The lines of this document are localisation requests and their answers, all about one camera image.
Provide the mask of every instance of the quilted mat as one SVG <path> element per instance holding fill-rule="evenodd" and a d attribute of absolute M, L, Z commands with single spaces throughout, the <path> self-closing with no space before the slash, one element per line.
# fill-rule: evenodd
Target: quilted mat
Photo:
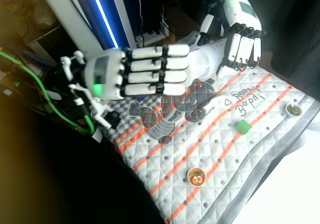
<path fill-rule="evenodd" d="M 288 103 L 303 114 L 290 118 Z M 195 80 L 183 96 L 109 101 L 121 115 L 103 130 L 144 183 L 167 223 L 231 223 L 271 161 L 289 147 L 320 104 L 257 67 L 235 76 Z M 245 120 L 243 135 L 235 126 Z M 201 187 L 187 172 L 206 173 Z"/>

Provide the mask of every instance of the gray stripe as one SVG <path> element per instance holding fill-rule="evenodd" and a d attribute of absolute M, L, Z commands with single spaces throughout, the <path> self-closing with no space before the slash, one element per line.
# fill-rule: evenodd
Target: gray stripe
<path fill-rule="evenodd" d="M 307 95 L 305 95 L 302 100 L 299 102 L 299 104 L 303 103 L 308 98 Z M 248 177 L 248 180 L 244 184 L 242 189 L 240 190 L 237 197 L 232 201 L 232 203 L 229 204 L 225 212 L 222 214 L 222 216 L 219 219 L 219 223 L 231 223 L 233 219 L 236 217 L 238 212 L 241 210 L 241 208 L 244 206 L 244 204 L 247 202 L 247 200 L 252 195 L 253 191 L 257 187 L 261 177 L 265 174 L 266 170 L 268 169 L 268 166 L 272 160 L 277 157 L 279 153 L 282 153 L 283 150 L 291 146 L 292 143 L 295 142 L 295 140 L 302 134 L 302 132 L 305 130 L 305 128 L 308 126 L 308 124 L 311 122 L 311 120 L 314 118 L 314 116 L 319 111 L 319 103 L 315 101 L 312 106 L 309 108 L 309 110 L 305 113 L 305 115 L 296 123 L 296 125 L 293 127 L 293 129 L 297 129 L 293 131 L 291 129 L 280 141 L 278 141 L 277 144 L 275 144 L 267 154 L 265 154 L 262 159 L 259 161 L 259 163 L 256 165 L 256 167 L 252 170 L 250 176 Z M 254 152 L 262 145 L 262 143 L 270 137 L 274 132 L 277 132 L 289 119 L 289 117 L 284 118 L 284 120 L 272 131 L 270 132 L 266 137 L 264 137 L 259 143 L 255 145 L 255 147 L 249 152 L 249 154 L 246 156 L 246 158 L 243 160 L 243 162 L 240 164 L 237 172 L 234 174 L 230 182 L 227 184 L 227 186 L 223 189 L 223 191 L 220 193 L 220 195 L 216 198 L 214 203 L 211 205 L 207 213 L 203 216 L 203 218 L 199 221 L 199 223 L 206 222 L 209 218 L 216 206 L 218 205 L 219 201 L 224 197 L 227 190 L 233 185 L 236 178 L 240 174 L 240 170 L 243 168 L 243 166 L 248 162 L 249 156 L 254 154 Z M 290 133 L 295 133 L 298 135 L 296 138 L 294 138 L 295 135 L 291 135 Z"/>

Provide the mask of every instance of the green light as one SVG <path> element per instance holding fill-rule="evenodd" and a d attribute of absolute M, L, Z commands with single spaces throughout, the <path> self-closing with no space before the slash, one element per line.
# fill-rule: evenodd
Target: green light
<path fill-rule="evenodd" d="M 93 86 L 93 92 L 97 97 L 100 97 L 102 95 L 102 85 L 96 84 Z"/>

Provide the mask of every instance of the green block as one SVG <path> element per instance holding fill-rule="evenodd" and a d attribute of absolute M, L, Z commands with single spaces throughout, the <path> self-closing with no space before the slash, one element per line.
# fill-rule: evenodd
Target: green block
<path fill-rule="evenodd" d="M 242 134 L 247 134 L 248 131 L 252 128 L 252 126 L 245 120 L 242 120 L 238 123 L 238 125 L 235 128 Z"/>

